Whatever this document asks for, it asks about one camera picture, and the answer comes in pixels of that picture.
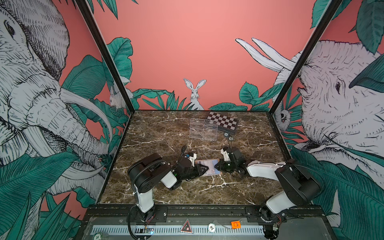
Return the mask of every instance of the transparent plastic container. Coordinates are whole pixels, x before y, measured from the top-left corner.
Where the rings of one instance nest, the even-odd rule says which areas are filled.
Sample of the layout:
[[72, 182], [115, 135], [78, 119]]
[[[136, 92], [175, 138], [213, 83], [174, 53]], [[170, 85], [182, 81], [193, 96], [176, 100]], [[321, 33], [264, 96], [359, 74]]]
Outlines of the transparent plastic container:
[[217, 140], [217, 130], [217, 121], [191, 118], [189, 124], [189, 137], [204, 140]]

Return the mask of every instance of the green leaf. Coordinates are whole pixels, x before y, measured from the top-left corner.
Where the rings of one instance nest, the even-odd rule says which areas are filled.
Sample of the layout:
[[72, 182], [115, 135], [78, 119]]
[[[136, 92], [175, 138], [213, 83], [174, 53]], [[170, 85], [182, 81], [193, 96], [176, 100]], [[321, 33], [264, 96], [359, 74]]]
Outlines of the green leaf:
[[171, 93], [168, 92], [167, 90], [154, 90], [154, 89], [140, 88], [133, 92], [133, 98], [140, 98], [141, 95], [144, 95], [149, 98], [155, 98], [157, 97], [157, 94], [159, 95], [167, 94], [169, 96]]
[[228, 111], [246, 111], [248, 110], [247, 106], [235, 106], [228, 109]]
[[[111, 107], [104, 101], [100, 102], [98, 99], [91, 99], [90, 100], [93, 104], [95, 104], [105, 115], [107, 116], [109, 123], [111, 124], [112, 128], [113, 127], [124, 127], [123, 123], [126, 123], [129, 120], [129, 117], [125, 115], [124, 113], [122, 114], [121, 112], [118, 112], [116, 107]], [[100, 122], [100, 124], [103, 127], [106, 127], [107, 125], [104, 123], [104, 121], [101, 119], [99, 115], [94, 113], [93, 111], [84, 108], [84, 107], [79, 107], [81, 111], [89, 118], [90, 120], [94, 122]]]
[[263, 103], [263, 102], [265, 102], [267, 99], [266, 99], [266, 96], [264, 96], [264, 97], [259, 97], [259, 98], [254, 98], [254, 99], [252, 99], [251, 101], [250, 101], [250, 104], [252, 105], [252, 106], [255, 106], [255, 105], [258, 105], [258, 104], [260, 104], [260, 103]]
[[227, 111], [230, 108], [236, 107], [234, 103], [219, 103], [209, 108], [212, 111]]
[[292, 122], [289, 124], [289, 127], [297, 127], [297, 126], [301, 126], [301, 122]]
[[353, 31], [356, 31], [356, 24], [355, 24], [355, 26], [354, 26], [348, 33], [351, 33], [351, 32], [353, 32]]
[[269, 111], [269, 103], [256, 105], [251, 108], [251, 111]]
[[291, 109], [289, 109], [290, 112], [300, 112], [301, 113], [301, 105], [297, 105]]
[[171, 106], [171, 104], [173, 103], [172, 102], [172, 98], [173, 98], [173, 102], [175, 101], [175, 91], [173, 91], [167, 98], [167, 105], [166, 105], [166, 110], [169, 108], [169, 106]]
[[193, 107], [193, 105], [194, 104], [192, 104], [192, 103], [188, 103], [184, 108], [183, 108], [183, 110], [187, 110], [188, 108], [190, 108], [190, 107]]
[[265, 97], [265, 100], [269, 100], [273, 98], [276, 94], [279, 94], [281, 89], [283, 88], [284, 83], [279, 83], [266, 90], [260, 97]]
[[132, 74], [132, 62], [128, 57], [133, 54], [131, 41], [128, 38], [115, 38], [107, 46], [120, 76], [130, 79]]
[[292, 85], [289, 87], [285, 98], [285, 109], [288, 109], [289, 102], [291, 101]]
[[347, 148], [347, 147], [344, 147], [344, 146], [338, 144], [337, 142], [333, 141], [332, 139], [330, 139], [327, 136], [326, 136], [326, 138], [328, 138], [331, 142], [335, 143], [336, 145], [344, 148], [344, 150], [347, 150], [348, 152], [356, 154], [359, 157], [364, 157], [364, 158], [371, 160], [372, 162], [375, 162], [375, 163], [379, 164], [380, 166], [384, 167], [384, 157], [373, 154], [373, 153], [369, 153], [369, 152], [362, 152], [362, 151], [350, 149], [350, 148]]
[[56, 227], [60, 223], [68, 198], [69, 195], [62, 202], [60, 202], [52, 212], [50, 212], [48, 217], [45, 218], [43, 223], [40, 225], [39, 229], [36, 231], [32, 240], [50, 239], [50, 237], [55, 233]]
[[171, 110], [177, 110], [177, 106], [179, 104], [179, 97], [177, 97], [176, 101], [173, 102], [172, 106], [170, 107]]
[[187, 108], [187, 110], [191, 110], [194, 106], [195, 106], [194, 104], [190, 105], [190, 106]]
[[115, 15], [116, 18], [118, 18], [118, 8], [116, 6], [115, 0], [104, 0], [105, 4], [113, 12], [113, 15]]
[[314, 28], [317, 26], [318, 22], [320, 21], [321, 16], [323, 15], [323, 12], [325, 11], [325, 8], [328, 5], [329, 0], [316, 0], [315, 4], [313, 5], [312, 10], [312, 26], [311, 28]]
[[384, 93], [384, 54], [357, 75], [349, 84], [349, 88], [356, 85]]
[[295, 145], [295, 144], [297, 144], [297, 142], [295, 141], [295, 140], [292, 140], [292, 139], [284, 139], [284, 141], [286, 142], [286, 143], [290, 143], [290, 144], [293, 144], [293, 145]]
[[12, 227], [29, 193], [33, 206], [43, 192], [78, 159], [77, 155], [69, 152], [49, 157], [29, 157], [24, 154], [0, 167], [0, 235]]
[[183, 108], [183, 105], [184, 105], [184, 101], [186, 100], [187, 98], [184, 98], [181, 103], [179, 104], [179, 107], [177, 108], [178, 110], [181, 110]]
[[289, 128], [287, 128], [286, 131], [287, 131], [287, 132], [297, 132], [297, 133], [300, 133], [300, 134], [303, 134], [303, 135], [304, 135], [304, 133], [303, 133], [302, 131], [297, 130], [296, 128], [293, 128], [293, 127], [289, 127]]
[[164, 106], [164, 102], [163, 102], [163, 99], [161, 98], [161, 96], [157, 94], [157, 101], [159, 102], [159, 106], [161, 107], [161, 109], [165, 110], [165, 106]]
[[74, 225], [79, 221], [78, 220], [79, 217], [80, 216], [78, 216], [77, 218], [75, 218], [71, 222], [71, 225], [65, 230], [65, 232], [61, 232], [59, 234], [59, 237], [58, 237], [59, 240], [66, 240], [68, 238], [74, 237], [74, 235], [73, 234], [71, 235], [70, 232], [75, 228]]
[[91, 7], [91, 10], [92, 10], [92, 13], [94, 12], [94, 8], [93, 8], [93, 2], [92, 0], [87, 0], [88, 3], [89, 3], [89, 6]]
[[96, 200], [91, 198], [91, 196], [81, 187], [74, 189], [77, 193], [76, 200], [81, 203], [81, 206], [88, 208], [89, 205], [95, 204]]
[[291, 121], [296, 121], [296, 120], [299, 120], [299, 119], [301, 119], [301, 114], [294, 115], [294, 116], [291, 115]]
[[290, 107], [292, 107], [292, 106], [296, 103], [297, 99], [299, 99], [300, 96], [301, 96], [300, 94], [297, 94], [297, 95], [290, 101], [290, 103], [288, 104], [287, 109], [290, 109]]
[[57, 206], [55, 200], [53, 199], [53, 196], [49, 193], [45, 194], [45, 200], [47, 201], [48, 210], [51, 212], [54, 210], [54, 208]]
[[326, 215], [332, 211], [334, 194], [336, 190], [338, 191], [341, 209], [340, 232], [345, 237], [382, 239], [384, 236], [384, 228], [382, 228], [384, 221], [383, 189], [343, 164], [317, 161], [313, 155], [295, 147], [290, 153], [292, 158], [297, 159], [300, 164], [312, 169], [308, 171], [321, 182], [321, 194], [313, 202], [321, 205]]
[[360, 174], [362, 174], [362, 175], [364, 175], [364, 176], [366, 176], [367, 178], [369, 178], [370, 180], [373, 181], [373, 179], [372, 179], [368, 174], [366, 174], [363, 170], [361, 170], [361, 168], [359, 167], [359, 165], [356, 166], [355, 171], [358, 172], [358, 173], [360, 173]]
[[120, 140], [121, 140], [121, 136], [120, 135], [114, 135], [112, 137], [111, 143], [109, 144], [108, 152], [111, 152], [114, 147], [118, 146], [119, 143], [120, 143]]
[[303, 139], [301, 136], [297, 135], [297, 134], [294, 134], [294, 133], [286, 133], [286, 132], [282, 132], [281, 133], [284, 137], [286, 138], [290, 138], [290, 139]]
[[239, 92], [240, 101], [251, 104], [251, 100], [259, 97], [259, 91], [255, 85], [244, 83]]
[[109, 172], [109, 169], [112, 165], [112, 162], [113, 162], [113, 155], [110, 155], [110, 154], [102, 154], [100, 155], [100, 158], [101, 158], [101, 163], [104, 165], [104, 167], [106, 168], [106, 172]]
[[101, 2], [101, 0], [97, 0], [97, 2], [99, 3], [99, 5], [101, 6], [102, 10], [104, 11], [103, 3]]
[[137, 102], [137, 99], [136, 98], [131, 98], [130, 101], [131, 101], [131, 103], [133, 105], [133, 108], [135, 110], [139, 110], [140, 106], [139, 106], [139, 103]]
[[23, 209], [21, 210], [15, 223], [11, 227], [7, 235], [7, 238], [5, 240], [21, 240], [22, 239], [30, 209], [31, 209], [31, 195], [28, 194], [28, 197], [25, 201]]
[[[340, 4], [339, 8], [336, 10], [335, 15], [333, 15], [333, 19], [335, 19], [351, 2], [352, 0], [343, 0], [343, 2]], [[312, 11], [312, 27], [314, 28], [317, 26], [318, 22], [320, 21], [321, 16], [323, 15], [323, 12], [325, 11], [325, 8], [328, 5], [329, 0], [317, 0], [313, 6]]]
[[85, 99], [94, 99], [104, 88], [105, 82], [103, 64], [87, 55], [71, 70], [61, 87]]
[[337, 240], [351, 240], [347, 238], [341, 231], [343, 230], [342, 228], [339, 227], [332, 227], [333, 232], [335, 233]]
[[143, 101], [144, 101], [146, 104], [148, 104], [149, 106], [151, 106], [151, 107], [153, 107], [153, 108], [155, 108], [155, 109], [157, 109], [157, 110], [163, 110], [161, 107], [159, 107], [158, 105], [154, 104], [154, 103], [151, 102], [151, 101], [148, 101], [147, 99], [144, 99], [144, 98], [143, 98]]
[[384, 2], [361, 3], [356, 33], [365, 48], [375, 54], [384, 35]]

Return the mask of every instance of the rabbit illustration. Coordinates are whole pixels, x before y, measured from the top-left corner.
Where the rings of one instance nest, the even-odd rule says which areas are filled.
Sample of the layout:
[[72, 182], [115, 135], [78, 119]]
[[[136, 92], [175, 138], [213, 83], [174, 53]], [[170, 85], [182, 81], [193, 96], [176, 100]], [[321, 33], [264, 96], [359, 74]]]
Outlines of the rabbit illustration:
[[204, 108], [200, 105], [198, 99], [199, 99], [199, 94], [197, 93], [197, 90], [199, 88], [201, 88], [205, 83], [206, 83], [206, 80], [201, 80], [196, 88], [193, 88], [193, 84], [191, 81], [189, 81], [188, 79], [185, 79], [184, 78], [184, 82], [185, 84], [187, 85], [187, 88], [191, 89], [192, 90], [192, 94], [191, 94], [191, 105], [193, 105], [192, 107], [192, 110], [204, 110]]

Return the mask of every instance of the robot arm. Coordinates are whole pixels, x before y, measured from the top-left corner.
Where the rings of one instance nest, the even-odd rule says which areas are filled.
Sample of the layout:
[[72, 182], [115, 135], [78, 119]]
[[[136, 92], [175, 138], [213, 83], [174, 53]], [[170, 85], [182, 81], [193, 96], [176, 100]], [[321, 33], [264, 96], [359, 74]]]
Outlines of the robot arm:
[[221, 153], [224, 161], [215, 166], [218, 170], [237, 171], [242, 175], [265, 177], [281, 183], [283, 191], [261, 205], [260, 213], [265, 221], [270, 221], [287, 208], [309, 204], [320, 192], [317, 180], [294, 159], [279, 163], [246, 161], [236, 147], [225, 147]]

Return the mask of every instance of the marble tabletop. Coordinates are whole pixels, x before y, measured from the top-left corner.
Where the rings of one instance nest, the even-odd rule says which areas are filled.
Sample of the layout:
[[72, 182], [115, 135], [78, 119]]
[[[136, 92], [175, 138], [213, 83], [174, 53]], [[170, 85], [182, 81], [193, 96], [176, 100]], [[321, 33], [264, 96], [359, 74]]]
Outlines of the marble tabletop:
[[[124, 143], [113, 166], [101, 203], [132, 204], [134, 197], [127, 174], [129, 167], [152, 154], [175, 164], [181, 147], [197, 153], [197, 160], [222, 158], [220, 149], [228, 145], [222, 131], [217, 141], [189, 138], [190, 118], [206, 119], [209, 112], [136, 111]], [[246, 159], [263, 162], [284, 161], [266, 113], [220, 113], [239, 120], [232, 146], [240, 149]], [[282, 191], [278, 181], [262, 177], [242, 178], [238, 173], [199, 177], [183, 181], [176, 190], [163, 184], [154, 187], [155, 204], [261, 204]]]

